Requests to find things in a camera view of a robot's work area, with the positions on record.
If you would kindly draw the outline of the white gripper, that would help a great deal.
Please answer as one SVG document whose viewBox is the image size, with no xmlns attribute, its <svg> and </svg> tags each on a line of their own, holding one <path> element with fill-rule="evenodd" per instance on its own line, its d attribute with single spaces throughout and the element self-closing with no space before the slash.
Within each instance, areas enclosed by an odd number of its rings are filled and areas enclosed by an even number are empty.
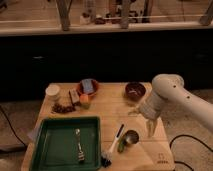
<svg viewBox="0 0 213 171">
<path fill-rule="evenodd" d="M 141 113 L 147 120 L 146 127 L 148 136 L 152 137 L 155 133 L 157 123 L 156 120 L 167 103 L 167 100 L 160 95 L 158 95 L 155 91 L 152 91 L 149 96 L 139 105 L 137 108 L 133 108 L 128 112 L 128 115 L 138 115 Z"/>
</svg>

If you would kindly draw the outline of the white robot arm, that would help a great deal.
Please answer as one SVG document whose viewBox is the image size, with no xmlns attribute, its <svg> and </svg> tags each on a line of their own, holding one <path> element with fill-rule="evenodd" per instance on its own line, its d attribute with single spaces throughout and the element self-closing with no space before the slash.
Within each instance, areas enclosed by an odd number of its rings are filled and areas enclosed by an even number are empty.
<svg viewBox="0 0 213 171">
<path fill-rule="evenodd" d="M 213 133 L 213 104 L 184 88 L 184 79 L 177 74 L 158 74 L 152 79 L 152 90 L 132 113 L 142 114 L 149 137 L 155 133 L 158 118 L 168 101 L 188 109 L 206 129 Z"/>
</svg>

